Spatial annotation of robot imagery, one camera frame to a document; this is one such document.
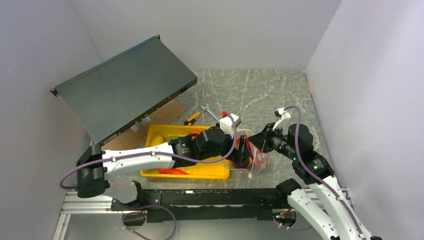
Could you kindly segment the red bell pepper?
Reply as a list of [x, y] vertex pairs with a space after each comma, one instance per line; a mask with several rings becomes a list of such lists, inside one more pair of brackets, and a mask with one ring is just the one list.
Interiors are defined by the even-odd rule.
[[248, 139], [247, 140], [247, 148], [251, 153], [251, 158], [255, 159], [256, 152], [260, 152]]

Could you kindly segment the clear polka dot zip bag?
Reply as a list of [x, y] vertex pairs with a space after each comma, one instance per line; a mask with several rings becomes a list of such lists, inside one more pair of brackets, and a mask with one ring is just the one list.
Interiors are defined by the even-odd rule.
[[254, 132], [250, 129], [238, 128], [235, 147], [226, 158], [230, 161], [230, 166], [226, 169], [245, 171], [249, 179], [255, 178], [269, 165], [267, 154], [249, 141], [249, 137], [253, 135]]

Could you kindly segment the orange carrot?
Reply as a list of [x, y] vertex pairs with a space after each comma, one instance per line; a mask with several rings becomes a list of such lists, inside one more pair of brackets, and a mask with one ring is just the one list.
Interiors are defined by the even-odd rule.
[[187, 172], [177, 168], [158, 168], [157, 172], [162, 175], [188, 175]]

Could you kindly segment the red apple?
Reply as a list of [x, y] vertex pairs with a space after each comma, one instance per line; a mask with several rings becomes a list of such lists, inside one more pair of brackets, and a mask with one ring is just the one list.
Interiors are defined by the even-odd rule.
[[260, 173], [269, 165], [269, 160], [266, 153], [257, 151], [254, 157], [254, 169]]

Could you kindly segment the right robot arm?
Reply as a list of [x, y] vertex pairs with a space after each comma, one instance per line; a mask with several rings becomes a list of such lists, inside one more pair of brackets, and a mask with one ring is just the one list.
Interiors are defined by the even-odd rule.
[[292, 168], [319, 199], [314, 203], [307, 192], [290, 178], [277, 185], [276, 203], [293, 207], [324, 240], [378, 240], [361, 223], [344, 196], [334, 171], [325, 157], [314, 150], [313, 135], [304, 124], [292, 124], [287, 133], [273, 123], [248, 141], [262, 153], [276, 151], [292, 160]]

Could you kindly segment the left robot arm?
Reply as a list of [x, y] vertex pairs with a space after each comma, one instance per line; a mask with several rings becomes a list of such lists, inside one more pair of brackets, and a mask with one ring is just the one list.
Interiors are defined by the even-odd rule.
[[212, 126], [200, 133], [179, 136], [146, 148], [101, 150], [96, 144], [89, 147], [76, 163], [77, 195], [83, 199], [105, 195], [137, 210], [144, 203], [141, 185], [136, 181], [119, 182], [122, 175], [190, 167], [219, 156], [237, 165], [249, 163], [252, 154], [246, 136], [236, 139]]

